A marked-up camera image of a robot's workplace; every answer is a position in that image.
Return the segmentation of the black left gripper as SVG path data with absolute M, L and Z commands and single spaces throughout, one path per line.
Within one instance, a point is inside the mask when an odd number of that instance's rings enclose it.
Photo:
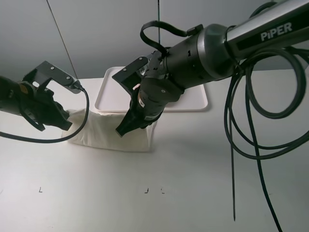
M 69 113 L 61 104 L 54 101 L 49 89 L 36 88 L 27 82 L 16 82 L 14 89 L 14 114 L 22 116 L 39 131 L 45 126 L 58 127 L 68 131 L 72 123 L 68 121 Z

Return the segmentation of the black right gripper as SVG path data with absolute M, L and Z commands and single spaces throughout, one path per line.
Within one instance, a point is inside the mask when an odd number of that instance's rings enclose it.
M 169 93 L 162 88 L 131 89 L 129 94 L 130 109 L 115 129 L 120 137 L 138 128 L 145 128 L 158 120 L 169 102 Z

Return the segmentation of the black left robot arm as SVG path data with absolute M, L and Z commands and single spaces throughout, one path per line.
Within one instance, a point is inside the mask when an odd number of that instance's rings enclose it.
M 29 82 L 0 78 L 0 110 L 23 117 L 39 131 L 53 126 L 67 131 L 72 123 L 61 104 L 54 101 L 53 91 Z

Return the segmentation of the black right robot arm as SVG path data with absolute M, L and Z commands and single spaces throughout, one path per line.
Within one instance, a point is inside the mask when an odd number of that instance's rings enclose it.
M 113 76 L 131 97 L 129 110 L 116 128 L 120 136 L 157 121 L 166 105 L 178 101 L 186 89 L 230 77 L 239 61 L 308 40 L 309 3 L 268 2 L 234 27 L 198 25 L 183 31 L 151 21 L 142 30 L 151 27 L 183 37 L 183 41 L 164 47 L 140 32 L 141 39 L 154 48 L 151 58 L 141 57 Z

